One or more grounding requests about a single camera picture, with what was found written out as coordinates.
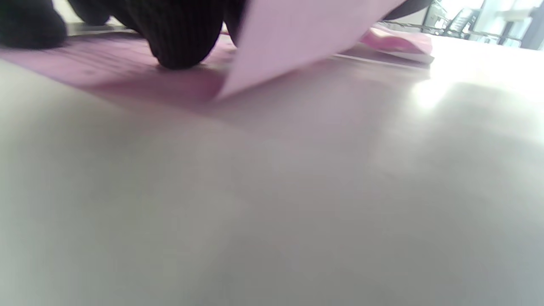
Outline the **person's right hand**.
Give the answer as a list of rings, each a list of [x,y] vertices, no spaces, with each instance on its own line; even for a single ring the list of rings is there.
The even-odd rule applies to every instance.
[[[249,85],[346,51],[379,46],[375,23],[427,8],[429,0],[71,0],[85,22],[114,17],[139,33],[164,68],[197,66],[223,26],[237,47],[228,76]]]

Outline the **person's left hand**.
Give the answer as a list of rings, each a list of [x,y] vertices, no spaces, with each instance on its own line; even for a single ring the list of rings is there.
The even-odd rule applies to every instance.
[[[0,40],[3,46],[42,50],[60,46],[66,24],[51,0],[2,0]]]

